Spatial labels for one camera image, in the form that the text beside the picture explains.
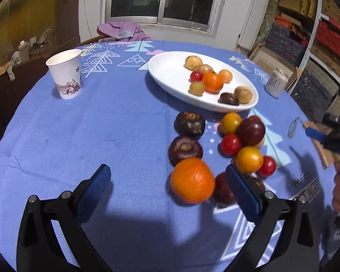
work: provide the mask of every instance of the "paper cup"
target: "paper cup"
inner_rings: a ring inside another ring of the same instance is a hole
[[[80,54],[78,49],[67,50],[46,62],[62,99],[71,99],[81,93]]]

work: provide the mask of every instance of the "pink garment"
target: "pink garment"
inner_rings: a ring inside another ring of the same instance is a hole
[[[107,36],[116,38],[122,42],[151,41],[151,38],[134,22],[108,21],[99,25],[98,29]]]

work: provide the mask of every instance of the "metal bolt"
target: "metal bolt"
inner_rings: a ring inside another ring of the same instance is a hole
[[[268,199],[274,198],[274,193],[272,191],[266,191],[264,193],[264,196],[267,197]]]
[[[302,203],[307,203],[307,198],[304,197],[303,195],[301,195],[299,198],[298,198],[299,201],[301,201]]]
[[[36,201],[36,195],[32,195],[31,197],[29,197],[28,201],[29,201],[29,202],[34,202],[34,201]]]
[[[67,198],[71,197],[71,195],[72,195],[72,193],[70,191],[65,191],[65,192],[62,193],[61,196],[62,196],[62,198],[67,199]]]

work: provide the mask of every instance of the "round table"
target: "round table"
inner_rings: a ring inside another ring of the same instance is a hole
[[[0,252],[12,267],[28,197],[56,198],[91,177],[102,163],[110,166],[112,183],[82,227],[114,271],[223,271],[242,248],[254,225],[238,205],[222,209],[207,201],[185,207],[169,195],[167,151],[177,136],[173,122],[180,111],[206,118],[200,143],[214,175],[230,160],[217,150],[221,137],[216,128],[224,115],[172,97],[147,72],[148,60],[164,51],[208,55],[252,80],[260,99],[242,116],[261,117],[267,128],[261,152],[279,165],[265,180],[266,188],[280,198],[304,192],[322,233],[335,170],[323,169],[301,124],[294,138],[287,138],[296,118],[307,119],[287,93],[277,100],[264,91],[268,75],[261,68],[238,53],[189,43],[115,42],[81,49],[81,95],[60,99],[47,73],[21,102],[0,142]],[[53,224],[64,254],[75,263]],[[260,264],[269,259],[281,228],[278,223]]]

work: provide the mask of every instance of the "cable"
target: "cable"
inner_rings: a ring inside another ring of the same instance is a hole
[[[84,3],[85,20],[87,21],[88,32],[90,33],[90,36],[91,36],[90,39],[92,39],[91,28],[90,28],[90,24],[88,22],[87,7],[85,5],[85,0],[83,0],[83,3]]]

